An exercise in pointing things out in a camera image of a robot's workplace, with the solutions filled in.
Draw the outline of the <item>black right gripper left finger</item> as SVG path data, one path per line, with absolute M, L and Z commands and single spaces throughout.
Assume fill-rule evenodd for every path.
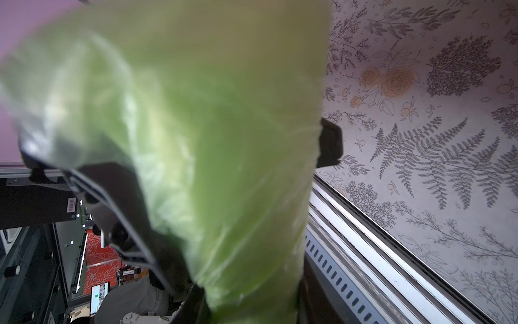
M 171 324 L 209 324 L 210 309 L 206 303 L 205 290 L 194 285 L 188 297 L 174 314 Z

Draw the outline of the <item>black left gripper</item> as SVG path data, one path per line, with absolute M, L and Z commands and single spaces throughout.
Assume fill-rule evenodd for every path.
M 18 135 L 18 147 L 31 182 L 52 182 L 45 171 L 51 167 L 33 158 Z M 183 256 L 170 239 L 152 229 L 133 170 L 117 163 L 103 163 L 62 170 L 73 192 L 86 200 L 94 223 L 108 243 L 129 265 L 146 267 L 170 294 L 188 290 L 190 276 Z

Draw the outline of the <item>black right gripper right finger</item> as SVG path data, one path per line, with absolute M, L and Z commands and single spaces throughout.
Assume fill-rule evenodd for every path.
M 317 275 L 310 265 L 310 258 L 304 257 L 304 272 L 299 284 L 298 320 L 299 324 L 343 324 L 326 295 Z

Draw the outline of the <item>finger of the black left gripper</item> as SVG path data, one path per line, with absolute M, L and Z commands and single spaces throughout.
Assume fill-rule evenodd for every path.
M 341 128 L 333 122 L 321 119 L 322 132 L 319 137 L 320 156 L 317 168 L 337 166 L 343 156 L 343 137 Z

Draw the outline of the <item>green trash bag roll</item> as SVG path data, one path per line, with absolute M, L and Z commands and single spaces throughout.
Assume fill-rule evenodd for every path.
M 214 323 L 295 323 L 328 1 L 97 1 L 1 61 L 23 149 L 117 162 Z

